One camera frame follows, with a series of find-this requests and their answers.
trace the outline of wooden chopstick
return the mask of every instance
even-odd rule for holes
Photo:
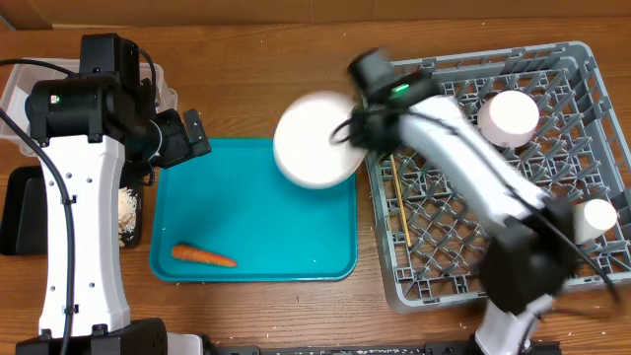
[[[410,232],[407,230],[407,218],[405,218],[405,208],[403,207],[403,197],[401,196],[401,186],[398,183],[398,173],[396,172],[394,156],[390,156],[390,165],[392,166],[392,178],[394,179],[394,189],[396,190],[396,198],[398,199],[398,208],[401,212],[401,224],[403,225],[403,233],[405,233],[405,242],[407,243],[408,248],[412,248]]]

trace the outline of white plate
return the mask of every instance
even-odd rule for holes
[[[283,113],[274,133],[274,159],[293,183],[307,188],[332,187],[349,178],[366,150],[349,142],[330,142],[333,130],[350,117],[354,103],[334,92],[308,94]],[[348,126],[336,137],[348,135]]]

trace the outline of teal tray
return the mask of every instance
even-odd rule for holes
[[[339,280],[357,263],[355,177],[310,190],[276,167],[271,139],[211,139],[212,153],[162,170],[149,262],[159,278]],[[188,244],[229,257],[226,268],[176,260]]]

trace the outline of carrot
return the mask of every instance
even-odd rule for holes
[[[171,254],[174,258],[184,261],[201,262],[225,267],[237,267],[237,263],[227,257],[184,245],[175,246],[171,250]]]

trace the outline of gray dish rack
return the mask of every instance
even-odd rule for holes
[[[529,94],[540,110],[534,137],[501,153],[521,174],[572,203],[609,200],[614,228],[584,246],[614,281],[631,279],[631,154],[590,48],[571,41],[392,62],[442,82],[475,124],[487,100],[505,90]],[[399,313],[430,311],[485,297],[475,263],[488,237],[440,171],[408,148],[394,153],[412,240],[406,245],[390,160],[367,158],[376,235],[389,305]],[[599,287],[587,267],[567,290]]]

